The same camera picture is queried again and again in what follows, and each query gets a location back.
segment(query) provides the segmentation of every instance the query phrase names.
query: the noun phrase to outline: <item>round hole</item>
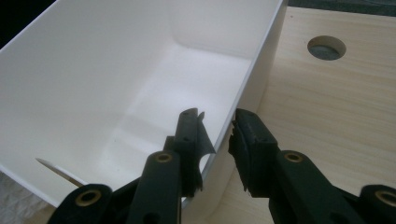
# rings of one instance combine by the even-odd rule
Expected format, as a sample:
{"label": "round hole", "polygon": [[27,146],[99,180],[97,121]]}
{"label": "round hole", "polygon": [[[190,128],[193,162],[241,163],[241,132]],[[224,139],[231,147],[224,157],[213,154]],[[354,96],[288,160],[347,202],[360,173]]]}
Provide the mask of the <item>round hole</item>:
{"label": "round hole", "polygon": [[381,202],[392,207],[396,207],[396,194],[385,190],[378,190],[375,192],[375,196]]}
{"label": "round hole", "polygon": [[330,220],[337,224],[348,224],[349,220],[342,214],[330,213]]}
{"label": "round hole", "polygon": [[308,51],[316,58],[333,61],[342,58],[346,54],[347,47],[338,38],[321,35],[308,42]]}
{"label": "round hole", "polygon": [[98,189],[89,189],[85,192],[80,193],[76,198],[76,205],[85,207],[99,201],[102,197],[102,193]]}
{"label": "round hole", "polygon": [[172,156],[167,153],[163,153],[163,154],[158,155],[156,157],[156,160],[158,162],[168,162],[168,161],[172,160]]}
{"label": "round hole", "polygon": [[147,213],[143,217],[143,223],[145,223],[145,224],[158,224],[158,223],[160,223],[160,219],[161,219],[161,217],[157,213]]}
{"label": "round hole", "polygon": [[292,161],[292,162],[301,162],[301,161],[303,161],[303,157],[302,156],[300,156],[297,153],[293,153],[293,152],[287,153],[285,155],[285,159],[288,160],[288,161]]}

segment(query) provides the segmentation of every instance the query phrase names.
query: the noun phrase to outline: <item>black plastic part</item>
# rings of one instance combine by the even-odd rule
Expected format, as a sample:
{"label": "black plastic part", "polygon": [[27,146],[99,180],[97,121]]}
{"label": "black plastic part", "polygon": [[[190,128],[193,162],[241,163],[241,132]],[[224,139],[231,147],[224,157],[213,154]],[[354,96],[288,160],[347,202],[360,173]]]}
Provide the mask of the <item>black plastic part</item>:
{"label": "black plastic part", "polygon": [[112,221],[113,224],[125,223],[139,181],[140,177],[113,192],[111,209],[116,214]]}
{"label": "black plastic part", "polygon": [[297,223],[297,217],[295,216],[288,199],[285,197],[282,188],[276,181],[274,182],[273,189],[271,190],[268,207],[275,224]]}
{"label": "black plastic part", "polygon": [[113,214],[107,208],[110,206],[111,193],[111,188],[106,185],[90,184],[78,188],[67,195],[48,223],[110,223]]}
{"label": "black plastic part", "polygon": [[279,151],[276,139],[256,114],[236,109],[229,152],[252,197],[269,197],[272,166]]}
{"label": "black plastic part", "polygon": [[180,222],[180,157],[173,151],[151,154],[140,177],[126,223]]}
{"label": "black plastic part", "polygon": [[383,185],[365,186],[359,204],[368,223],[396,223],[396,189]]}
{"label": "black plastic part", "polygon": [[166,145],[172,147],[181,158],[183,197],[193,197],[197,189],[202,189],[199,161],[204,155],[216,152],[206,133],[203,119],[204,113],[198,116],[197,108],[183,111],[178,118],[175,137],[167,139],[170,142]]}
{"label": "black plastic part", "polygon": [[365,223],[304,154],[277,154],[275,172],[300,223]]}

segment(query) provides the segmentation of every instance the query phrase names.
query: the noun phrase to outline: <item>wood grain surface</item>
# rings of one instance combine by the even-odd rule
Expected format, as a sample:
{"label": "wood grain surface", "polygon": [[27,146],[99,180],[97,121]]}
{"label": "wood grain surface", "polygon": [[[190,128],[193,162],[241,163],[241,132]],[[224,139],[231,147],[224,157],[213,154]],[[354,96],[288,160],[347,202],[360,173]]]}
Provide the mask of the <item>wood grain surface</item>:
{"label": "wood grain surface", "polygon": [[[312,56],[320,35],[342,40],[345,56]],[[281,149],[303,152],[336,187],[396,188],[396,18],[289,7],[258,114]],[[273,223],[236,170],[207,221]]]}

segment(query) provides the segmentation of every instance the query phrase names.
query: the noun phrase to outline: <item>white plastic bin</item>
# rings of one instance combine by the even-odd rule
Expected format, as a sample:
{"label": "white plastic bin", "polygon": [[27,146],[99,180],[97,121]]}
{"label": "white plastic bin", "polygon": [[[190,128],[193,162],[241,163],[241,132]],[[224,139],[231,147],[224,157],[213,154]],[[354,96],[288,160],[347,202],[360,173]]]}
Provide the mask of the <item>white plastic bin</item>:
{"label": "white plastic bin", "polygon": [[202,161],[218,195],[198,211],[209,213],[233,170],[233,112],[256,109],[284,11],[282,0],[56,1],[0,50],[1,171],[55,206],[76,186],[37,159],[118,189],[197,107],[218,151]]}

